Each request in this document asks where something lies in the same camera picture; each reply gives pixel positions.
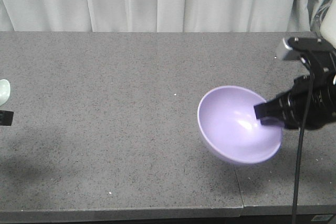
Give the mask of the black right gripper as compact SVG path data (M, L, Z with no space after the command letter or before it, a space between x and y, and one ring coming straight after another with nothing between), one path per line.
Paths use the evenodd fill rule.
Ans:
M274 99L254 106L256 119L260 119L264 126L298 129L303 122L307 96L308 92L280 93ZM331 123L335 123L335 72L328 75L324 85L313 89L305 129L317 130Z

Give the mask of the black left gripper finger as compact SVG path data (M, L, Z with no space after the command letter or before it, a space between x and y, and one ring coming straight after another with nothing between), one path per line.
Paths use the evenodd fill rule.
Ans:
M0 110L0 126L11 126L13 122L13 111Z

